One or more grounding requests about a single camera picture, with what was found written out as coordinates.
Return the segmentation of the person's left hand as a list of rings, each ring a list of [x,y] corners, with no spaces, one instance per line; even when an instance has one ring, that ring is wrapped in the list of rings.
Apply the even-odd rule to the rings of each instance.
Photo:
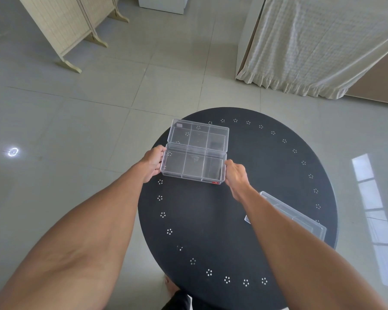
[[[138,165],[141,165],[142,169],[143,183],[149,182],[152,177],[161,172],[160,168],[163,158],[154,158],[153,148],[145,153],[143,158],[138,162]]]

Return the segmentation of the person's right hand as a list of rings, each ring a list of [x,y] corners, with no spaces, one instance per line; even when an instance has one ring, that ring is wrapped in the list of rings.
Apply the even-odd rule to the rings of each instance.
[[[237,170],[227,170],[225,173],[225,183],[229,186],[233,198],[242,202],[243,196],[250,190],[246,169],[242,164],[238,164]]]

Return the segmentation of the clear plastic compartment box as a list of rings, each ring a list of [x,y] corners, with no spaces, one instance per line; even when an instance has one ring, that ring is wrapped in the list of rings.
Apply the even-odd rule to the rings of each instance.
[[[289,217],[291,220],[300,224],[303,228],[307,229],[310,233],[316,236],[321,241],[324,241],[327,228],[320,224],[318,221],[315,221],[305,214],[299,212],[298,210],[290,207],[279,199],[273,197],[267,192],[261,191],[260,196],[267,200],[274,208],[276,208],[280,213],[283,213],[285,216]]]
[[[228,127],[174,119],[160,171],[164,176],[221,184],[228,139]]]

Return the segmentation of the person's right forearm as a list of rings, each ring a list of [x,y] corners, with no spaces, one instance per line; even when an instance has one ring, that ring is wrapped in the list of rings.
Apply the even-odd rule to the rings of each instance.
[[[340,254],[268,203],[249,184],[233,189],[290,310],[388,310]]]

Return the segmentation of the person's left forearm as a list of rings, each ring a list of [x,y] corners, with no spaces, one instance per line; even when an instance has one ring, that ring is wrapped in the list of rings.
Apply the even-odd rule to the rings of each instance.
[[[0,310],[103,310],[124,261],[143,183],[140,161],[64,215],[0,291]]]

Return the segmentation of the closed clear plastic compartment box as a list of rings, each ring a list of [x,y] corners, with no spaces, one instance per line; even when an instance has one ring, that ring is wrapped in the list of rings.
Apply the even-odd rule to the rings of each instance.
[[[300,224],[303,228],[307,229],[310,233],[316,236],[321,241],[324,241],[327,228],[320,224],[318,221],[315,221],[305,214],[299,212],[298,210],[290,207],[279,199],[273,197],[267,192],[261,191],[260,196],[267,200],[274,208],[276,208],[280,213],[283,213],[285,216],[289,217],[291,220]]]

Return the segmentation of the person's bare foot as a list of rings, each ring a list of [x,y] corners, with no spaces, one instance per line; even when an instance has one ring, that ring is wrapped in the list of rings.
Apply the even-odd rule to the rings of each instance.
[[[177,287],[176,284],[172,282],[172,280],[167,275],[165,275],[164,278],[168,295],[170,298],[172,298],[176,293],[181,292],[180,288]]]

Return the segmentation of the person's black shorts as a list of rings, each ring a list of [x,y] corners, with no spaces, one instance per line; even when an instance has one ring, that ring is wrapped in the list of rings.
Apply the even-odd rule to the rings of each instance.
[[[194,310],[193,299],[185,291],[177,290],[161,310]]]

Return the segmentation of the white cabinet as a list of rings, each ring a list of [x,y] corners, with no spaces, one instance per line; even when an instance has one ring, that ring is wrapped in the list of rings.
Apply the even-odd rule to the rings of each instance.
[[[138,0],[138,2],[141,8],[183,15],[188,0]]]

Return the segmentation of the beige folding screen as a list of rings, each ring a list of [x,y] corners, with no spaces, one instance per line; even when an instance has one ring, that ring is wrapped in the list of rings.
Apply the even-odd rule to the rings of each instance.
[[[82,40],[108,47],[96,28],[104,19],[129,23],[119,12],[119,0],[19,0],[59,57],[57,65],[81,73],[64,56]]]

